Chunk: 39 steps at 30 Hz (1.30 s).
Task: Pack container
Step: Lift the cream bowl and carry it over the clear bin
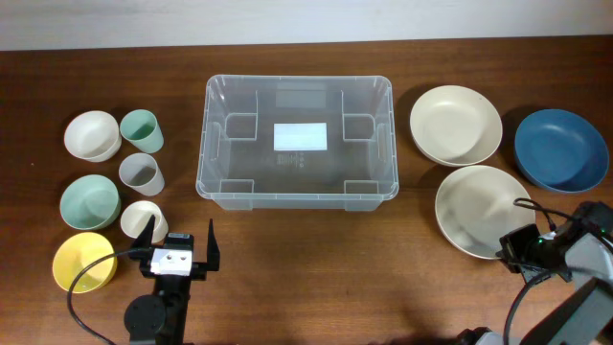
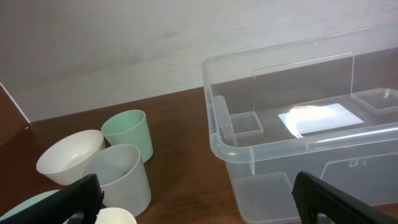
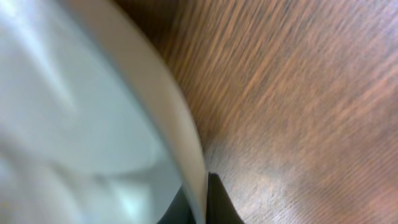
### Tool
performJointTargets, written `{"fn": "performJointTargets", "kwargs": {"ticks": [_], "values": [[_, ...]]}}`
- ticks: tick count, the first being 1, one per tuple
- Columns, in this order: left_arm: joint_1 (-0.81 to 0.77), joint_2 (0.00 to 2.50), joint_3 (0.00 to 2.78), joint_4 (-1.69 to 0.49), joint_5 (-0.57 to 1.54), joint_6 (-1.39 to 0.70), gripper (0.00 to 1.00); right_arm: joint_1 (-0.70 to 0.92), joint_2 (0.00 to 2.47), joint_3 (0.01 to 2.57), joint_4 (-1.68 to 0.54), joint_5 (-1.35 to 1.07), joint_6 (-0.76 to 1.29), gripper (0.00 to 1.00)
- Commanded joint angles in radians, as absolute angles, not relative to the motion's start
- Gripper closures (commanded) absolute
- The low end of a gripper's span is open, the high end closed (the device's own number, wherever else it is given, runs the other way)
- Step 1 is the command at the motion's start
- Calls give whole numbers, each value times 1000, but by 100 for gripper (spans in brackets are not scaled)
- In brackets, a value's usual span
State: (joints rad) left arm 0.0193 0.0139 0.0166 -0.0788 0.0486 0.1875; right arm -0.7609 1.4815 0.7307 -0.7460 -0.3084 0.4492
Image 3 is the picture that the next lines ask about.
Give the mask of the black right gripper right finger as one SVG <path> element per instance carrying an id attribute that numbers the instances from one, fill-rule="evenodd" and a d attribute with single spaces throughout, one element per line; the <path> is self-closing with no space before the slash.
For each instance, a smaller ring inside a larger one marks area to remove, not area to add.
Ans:
<path id="1" fill-rule="evenodd" d="M 206 224 L 244 224 L 219 175 L 208 174 Z"/>

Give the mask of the large beige bowl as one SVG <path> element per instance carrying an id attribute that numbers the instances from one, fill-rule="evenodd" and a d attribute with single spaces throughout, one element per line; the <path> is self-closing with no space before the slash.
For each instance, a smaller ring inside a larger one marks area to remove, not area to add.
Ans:
<path id="1" fill-rule="evenodd" d="M 1 222 L 157 223 L 183 187 L 206 221 L 191 112 L 110 1 L 1 2 Z"/>

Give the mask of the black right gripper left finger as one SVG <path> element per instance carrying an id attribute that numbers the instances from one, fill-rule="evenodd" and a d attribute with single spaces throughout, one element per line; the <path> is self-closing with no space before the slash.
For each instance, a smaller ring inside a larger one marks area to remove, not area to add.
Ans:
<path id="1" fill-rule="evenodd" d="M 157 224 L 196 224 L 183 187 L 180 187 L 172 203 Z"/>

